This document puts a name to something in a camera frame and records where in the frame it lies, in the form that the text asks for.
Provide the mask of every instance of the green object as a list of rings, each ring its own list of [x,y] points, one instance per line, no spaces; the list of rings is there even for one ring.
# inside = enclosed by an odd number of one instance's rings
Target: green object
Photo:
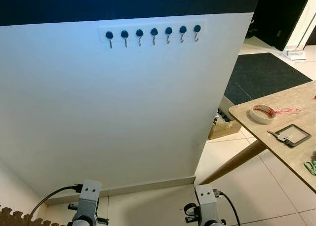
[[[313,174],[316,176],[316,161],[306,161],[304,162],[304,166]]]

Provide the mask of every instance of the table leg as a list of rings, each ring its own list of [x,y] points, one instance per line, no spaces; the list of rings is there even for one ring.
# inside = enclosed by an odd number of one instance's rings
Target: table leg
[[[223,175],[239,167],[241,164],[252,159],[254,156],[258,155],[265,149],[266,149],[266,146],[261,141],[256,140],[255,142],[250,144],[247,148],[245,148],[243,151],[241,151],[240,153],[235,155],[233,158],[228,160],[223,166],[221,166],[211,175],[209,175],[204,181],[200,183],[200,185],[209,184],[210,182],[222,177]]]

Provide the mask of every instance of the cardboard box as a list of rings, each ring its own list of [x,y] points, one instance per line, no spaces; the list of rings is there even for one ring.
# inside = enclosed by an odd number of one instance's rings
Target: cardboard box
[[[221,104],[219,105],[219,109],[224,112],[231,121],[225,122],[222,117],[219,117],[216,124],[213,124],[208,135],[208,139],[215,139],[239,132],[241,124],[234,120],[234,118],[229,113],[229,108],[231,106],[234,106],[234,104],[229,101],[227,97],[223,96]]]

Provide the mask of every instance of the key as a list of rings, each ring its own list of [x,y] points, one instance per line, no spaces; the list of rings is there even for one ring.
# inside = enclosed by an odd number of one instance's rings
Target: key
[[[289,139],[287,136],[285,136],[285,135],[281,135],[281,134],[276,134],[276,133],[274,133],[274,132],[272,132],[272,131],[268,131],[270,134],[272,134],[274,137],[276,137],[278,140],[280,140],[280,141],[282,141],[282,142],[284,142],[284,141],[286,141],[287,139]]]

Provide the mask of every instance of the wooden table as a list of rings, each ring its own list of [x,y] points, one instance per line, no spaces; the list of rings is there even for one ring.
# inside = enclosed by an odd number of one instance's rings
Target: wooden table
[[[263,150],[268,149],[316,193],[316,176],[312,175],[303,165],[305,161],[310,161],[316,157],[315,95],[316,81],[312,81],[231,107],[230,113],[232,116],[251,132],[257,140],[226,162],[201,184],[214,181],[261,153]],[[249,116],[250,107],[254,104],[265,104],[274,110],[298,108],[301,112],[295,115],[278,114],[272,123],[264,125],[255,122]],[[297,125],[310,133],[312,137],[300,145],[290,148],[267,132],[267,130],[276,132],[290,124]]]

